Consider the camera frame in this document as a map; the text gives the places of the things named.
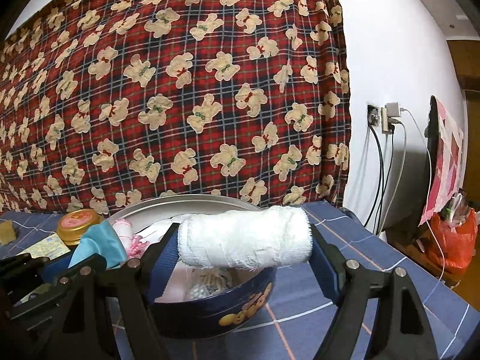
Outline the pink white towel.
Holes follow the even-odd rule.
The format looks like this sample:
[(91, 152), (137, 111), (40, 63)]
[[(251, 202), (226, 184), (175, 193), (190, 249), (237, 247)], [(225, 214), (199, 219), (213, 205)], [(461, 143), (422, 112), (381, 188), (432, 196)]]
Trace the pink white towel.
[(128, 258), (141, 258), (149, 242), (134, 233), (133, 225), (126, 219), (118, 219), (112, 225), (120, 239)]

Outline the blue plaid table cloth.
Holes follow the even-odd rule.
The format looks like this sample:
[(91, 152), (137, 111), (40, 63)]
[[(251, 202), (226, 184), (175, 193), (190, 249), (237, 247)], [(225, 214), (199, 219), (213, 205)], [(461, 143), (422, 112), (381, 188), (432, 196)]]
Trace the blue plaid table cloth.
[[(258, 262), (236, 285), (165, 303), (199, 215), (199, 244), (262, 241), (304, 255)], [(261, 209), (231, 197), (176, 195), (115, 214), (135, 231), (165, 220), (140, 258), (109, 268), (101, 251), (75, 262), (1, 259), (3, 359), (475, 359), (479, 316), (450, 289), (327, 202)]]

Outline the cotton swab bag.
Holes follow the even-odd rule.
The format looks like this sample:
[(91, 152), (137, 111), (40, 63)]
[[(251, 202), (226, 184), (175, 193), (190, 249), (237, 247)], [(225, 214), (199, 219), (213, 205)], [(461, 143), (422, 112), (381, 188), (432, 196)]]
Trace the cotton swab bag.
[(193, 269), (186, 301), (196, 301), (216, 296), (232, 289), (239, 282), (239, 275), (233, 268)]

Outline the white wall charger plug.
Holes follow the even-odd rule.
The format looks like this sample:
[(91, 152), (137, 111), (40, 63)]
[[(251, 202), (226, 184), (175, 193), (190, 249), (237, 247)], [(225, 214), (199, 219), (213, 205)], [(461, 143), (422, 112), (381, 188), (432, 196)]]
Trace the white wall charger plug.
[(386, 116), (388, 118), (398, 118), (401, 116), (401, 107), (398, 102), (389, 102), (385, 105)]

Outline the light blue cloth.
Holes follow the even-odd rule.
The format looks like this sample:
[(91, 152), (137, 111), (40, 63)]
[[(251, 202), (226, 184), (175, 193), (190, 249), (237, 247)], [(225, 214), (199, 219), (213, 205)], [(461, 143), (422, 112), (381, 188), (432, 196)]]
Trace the light blue cloth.
[(107, 269), (120, 266), (128, 258), (120, 238), (112, 225), (106, 220), (89, 227), (82, 235), (78, 246), (72, 254), (68, 267), (75, 266), (93, 254), (98, 254), (105, 258)]

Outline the red plaid bear blanket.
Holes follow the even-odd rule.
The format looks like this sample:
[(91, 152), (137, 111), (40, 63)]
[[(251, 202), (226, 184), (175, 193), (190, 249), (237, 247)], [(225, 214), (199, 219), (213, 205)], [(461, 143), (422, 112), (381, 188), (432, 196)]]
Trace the red plaid bear blanket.
[(341, 206), (339, 0), (52, 0), (1, 43), (1, 209)]

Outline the yellow sponge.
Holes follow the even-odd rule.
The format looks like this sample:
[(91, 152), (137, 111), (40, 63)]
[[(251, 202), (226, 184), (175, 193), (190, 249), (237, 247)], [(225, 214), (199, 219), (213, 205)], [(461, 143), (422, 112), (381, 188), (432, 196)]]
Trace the yellow sponge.
[(17, 238), (16, 231), (11, 220), (0, 223), (0, 244), (1, 246), (8, 245)]

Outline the pink patterned hanging cloth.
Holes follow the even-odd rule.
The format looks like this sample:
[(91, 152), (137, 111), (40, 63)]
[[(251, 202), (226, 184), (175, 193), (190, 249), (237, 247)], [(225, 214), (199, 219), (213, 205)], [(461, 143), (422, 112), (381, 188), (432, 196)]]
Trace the pink patterned hanging cloth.
[(435, 96), (430, 97), (426, 137), (432, 180), (420, 225), (429, 221), (434, 213), (442, 211), (460, 187), (464, 133), (447, 108)]

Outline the wall power socket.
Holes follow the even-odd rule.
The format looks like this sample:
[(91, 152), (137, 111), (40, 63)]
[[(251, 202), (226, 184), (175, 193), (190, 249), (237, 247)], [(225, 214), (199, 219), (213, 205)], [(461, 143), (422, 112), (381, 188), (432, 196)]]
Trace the wall power socket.
[(380, 107), (371, 103), (367, 104), (367, 122), (372, 127), (378, 127), (381, 122)]

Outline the gold lid round tin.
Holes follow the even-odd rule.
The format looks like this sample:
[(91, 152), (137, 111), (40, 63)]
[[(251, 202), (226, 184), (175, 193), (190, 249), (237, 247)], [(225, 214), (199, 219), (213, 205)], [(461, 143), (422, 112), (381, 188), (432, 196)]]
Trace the gold lid round tin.
[(93, 209), (80, 209), (64, 215), (57, 224), (56, 233), (66, 246), (78, 245), (83, 234), (103, 217)]

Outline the orange plastic bag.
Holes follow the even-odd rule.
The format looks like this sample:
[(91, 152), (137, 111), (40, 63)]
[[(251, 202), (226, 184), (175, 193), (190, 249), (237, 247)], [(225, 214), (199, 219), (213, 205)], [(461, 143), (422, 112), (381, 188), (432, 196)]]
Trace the orange plastic bag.
[(445, 263), (445, 271), (454, 275), (463, 275), (469, 267), (475, 250), (478, 225), (476, 212), (470, 209), (462, 225), (451, 228), (446, 221), (434, 213), (430, 226), (444, 254), (439, 251), (435, 240), (425, 247), (428, 259), (439, 267)]

